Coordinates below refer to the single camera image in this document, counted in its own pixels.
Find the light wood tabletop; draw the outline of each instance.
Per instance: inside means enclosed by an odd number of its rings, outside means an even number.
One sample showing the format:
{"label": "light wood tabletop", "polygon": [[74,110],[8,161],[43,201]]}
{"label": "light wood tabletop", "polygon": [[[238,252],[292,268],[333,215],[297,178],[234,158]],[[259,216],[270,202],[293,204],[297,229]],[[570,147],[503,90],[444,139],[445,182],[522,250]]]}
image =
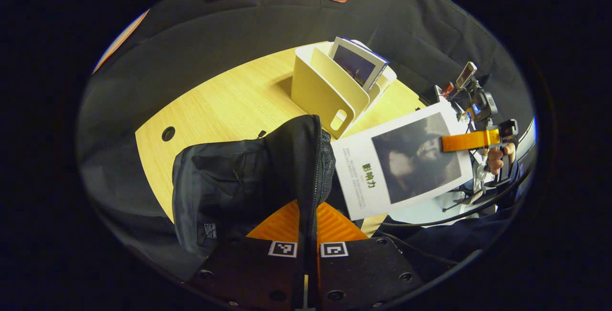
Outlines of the light wood tabletop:
{"label": "light wood tabletop", "polygon": [[[306,114],[291,100],[294,62],[292,48],[234,67],[175,99],[136,130],[144,173],[172,222],[172,167],[178,153],[191,145],[255,139],[262,130],[270,133]],[[416,93],[395,80],[343,137],[424,107]],[[175,134],[164,141],[162,133],[170,126]]]}

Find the black cable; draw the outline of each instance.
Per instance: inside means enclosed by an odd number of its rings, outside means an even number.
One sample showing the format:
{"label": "black cable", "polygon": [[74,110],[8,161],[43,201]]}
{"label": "black cable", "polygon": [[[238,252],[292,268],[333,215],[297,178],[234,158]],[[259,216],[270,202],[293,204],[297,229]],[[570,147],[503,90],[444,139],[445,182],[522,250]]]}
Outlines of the black cable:
{"label": "black cable", "polygon": [[391,224],[391,223],[381,223],[387,226],[398,226],[398,227],[416,227],[416,226],[433,226],[433,225],[437,225],[437,224],[444,224],[444,223],[448,223],[451,222],[453,220],[457,220],[457,219],[461,219],[461,218],[465,218],[469,215],[472,215],[474,213],[476,213],[477,211],[482,211],[483,209],[486,209],[488,207],[491,207],[491,205],[495,204],[496,202],[498,202],[499,200],[501,200],[501,198],[503,198],[505,195],[507,195],[507,193],[512,191],[512,188],[516,185],[518,186],[519,184],[521,184],[525,178],[527,178],[527,176],[529,176],[529,174],[531,173],[531,167],[515,182],[513,182],[506,190],[502,191],[501,193],[499,193],[499,195],[495,196],[494,198],[492,198],[491,200],[489,200],[489,202],[486,202],[484,204],[482,204],[481,206],[478,206],[470,211],[466,211],[463,214],[459,214],[459,215],[455,215],[454,217],[450,217],[448,219],[445,220],[438,220],[437,222],[430,222],[430,223],[422,223],[422,224],[410,224],[410,223],[406,223],[406,224]]}
{"label": "black cable", "polygon": [[422,254],[425,257],[435,259],[436,261],[440,261],[442,263],[446,263],[447,265],[458,265],[459,264],[459,262],[453,261],[452,259],[446,259],[446,258],[439,257],[439,256],[436,256],[436,255],[433,255],[433,254],[427,254],[427,252],[423,252],[422,250],[417,249],[414,246],[411,246],[410,244],[406,243],[405,241],[402,241],[402,239],[399,239],[398,237],[395,237],[395,235],[392,235],[392,234],[389,234],[389,233],[385,233],[385,232],[382,232],[382,231],[381,231],[381,233],[386,235],[387,237],[393,239],[394,241],[398,241],[398,242],[406,245],[407,247],[415,250],[416,252],[418,252],[419,254]]}

